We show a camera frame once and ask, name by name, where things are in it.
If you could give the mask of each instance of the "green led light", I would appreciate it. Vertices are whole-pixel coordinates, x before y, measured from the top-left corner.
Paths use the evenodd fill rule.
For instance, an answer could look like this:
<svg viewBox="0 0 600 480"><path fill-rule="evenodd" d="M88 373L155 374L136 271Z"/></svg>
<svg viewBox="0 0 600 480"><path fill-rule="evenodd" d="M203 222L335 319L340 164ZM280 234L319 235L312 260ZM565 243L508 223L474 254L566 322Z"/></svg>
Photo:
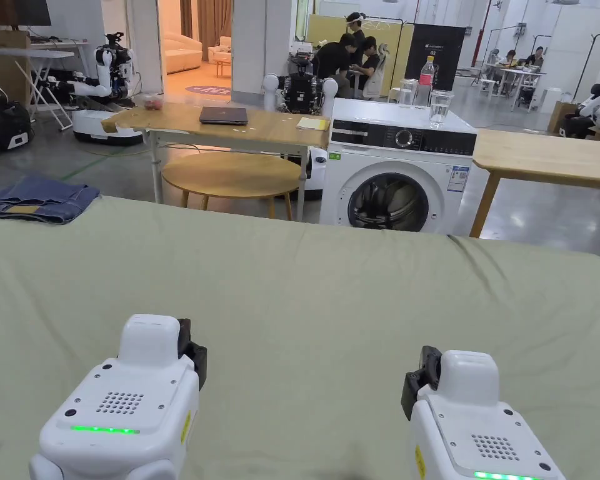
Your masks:
<svg viewBox="0 0 600 480"><path fill-rule="evenodd" d="M105 432L105 433L121 433L121 434L136 434L140 433L140 430L133 430L131 428L103 428L103 427L82 427L82 426L73 426L71 430L76 431L97 431L97 432Z"/></svg>
<svg viewBox="0 0 600 480"><path fill-rule="evenodd" d="M517 475L504 475L504 474L488 474L486 472L474 472L474 477L488 478L488 479L492 479L492 480L542 480L541 478L519 477Z"/></svg>

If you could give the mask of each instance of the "laptop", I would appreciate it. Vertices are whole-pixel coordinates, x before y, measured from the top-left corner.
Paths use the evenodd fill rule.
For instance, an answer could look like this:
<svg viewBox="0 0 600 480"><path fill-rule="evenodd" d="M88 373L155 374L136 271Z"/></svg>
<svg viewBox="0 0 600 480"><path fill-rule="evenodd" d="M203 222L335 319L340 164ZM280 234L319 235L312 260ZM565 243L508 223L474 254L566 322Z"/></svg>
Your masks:
<svg viewBox="0 0 600 480"><path fill-rule="evenodd" d="M247 110L244 108L202 107L201 124L246 125Z"/></svg>

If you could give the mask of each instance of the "bed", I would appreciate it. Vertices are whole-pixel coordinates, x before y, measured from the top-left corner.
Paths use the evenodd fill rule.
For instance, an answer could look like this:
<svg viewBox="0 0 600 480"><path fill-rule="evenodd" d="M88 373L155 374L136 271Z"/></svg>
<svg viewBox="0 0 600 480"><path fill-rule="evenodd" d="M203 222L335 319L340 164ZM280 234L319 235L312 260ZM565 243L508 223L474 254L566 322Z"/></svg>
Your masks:
<svg viewBox="0 0 600 480"><path fill-rule="evenodd" d="M485 351L568 479L600 479L600 258L113 197L0 220L0 480L134 313L192 319L208 380L183 480L416 480L404 374Z"/></svg>

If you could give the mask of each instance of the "yellow partition board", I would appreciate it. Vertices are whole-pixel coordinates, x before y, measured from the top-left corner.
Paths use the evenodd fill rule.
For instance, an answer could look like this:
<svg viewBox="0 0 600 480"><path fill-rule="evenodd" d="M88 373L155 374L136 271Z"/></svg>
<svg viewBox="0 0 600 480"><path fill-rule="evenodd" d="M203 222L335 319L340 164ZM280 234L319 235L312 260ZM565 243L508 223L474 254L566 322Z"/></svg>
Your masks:
<svg viewBox="0 0 600 480"><path fill-rule="evenodd" d="M327 42L338 42L345 33L346 23L343 18L324 17L320 15L309 16L309 27L307 29L306 41L312 45L325 39ZM411 48L413 36L413 25L388 22L377 19L366 19L362 22L362 31L365 36L376 37L377 44L386 44L389 49L389 57L384 68L384 82L381 95L386 97L389 90L394 86L400 86L400 80L404 77L407 68L407 58ZM391 84L391 73L396 65L394 82Z"/></svg>

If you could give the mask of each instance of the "control knob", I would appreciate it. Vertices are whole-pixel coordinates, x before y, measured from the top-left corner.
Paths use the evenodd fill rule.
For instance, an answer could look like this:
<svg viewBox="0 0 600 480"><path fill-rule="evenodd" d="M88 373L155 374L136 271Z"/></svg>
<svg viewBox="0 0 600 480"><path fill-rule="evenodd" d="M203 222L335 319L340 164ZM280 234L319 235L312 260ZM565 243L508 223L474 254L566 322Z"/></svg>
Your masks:
<svg viewBox="0 0 600 480"><path fill-rule="evenodd" d="M400 130L396 134L396 144L404 149L410 146L413 142L413 135L408 130Z"/></svg>

